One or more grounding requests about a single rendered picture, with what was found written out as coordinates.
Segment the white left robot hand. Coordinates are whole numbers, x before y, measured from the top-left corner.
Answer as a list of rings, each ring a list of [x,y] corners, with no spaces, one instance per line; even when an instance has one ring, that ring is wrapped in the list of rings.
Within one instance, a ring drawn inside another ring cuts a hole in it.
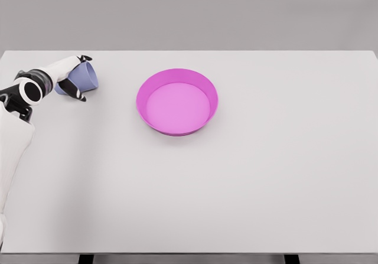
[[[79,101],[85,102],[86,97],[79,90],[79,88],[68,79],[68,76],[69,73],[81,63],[92,60],[93,59],[87,55],[70,56],[53,62],[46,67],[41,67],[40,69],[47,73],[47,75],[50,77],[51,81],[53,82],[53,88],[55,88],[58,84],[67,95]]]

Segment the lavender blue cup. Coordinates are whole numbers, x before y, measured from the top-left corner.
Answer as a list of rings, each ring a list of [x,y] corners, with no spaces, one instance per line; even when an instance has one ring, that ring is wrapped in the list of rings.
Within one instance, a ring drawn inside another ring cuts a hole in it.
[[[89,61],[80,63],[69,73],[67,79],[71,81],[82,93],[97,89],[99,87],[96,72]]]

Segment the pink round plate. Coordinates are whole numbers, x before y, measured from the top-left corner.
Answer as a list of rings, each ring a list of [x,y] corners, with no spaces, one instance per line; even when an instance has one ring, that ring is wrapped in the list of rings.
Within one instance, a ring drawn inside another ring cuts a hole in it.
[[[214,84],[189,69],[159,71],[141,85],[136,95],[136,108],[142,120],[170,136],[198,131],[213,118],[218,104]]]

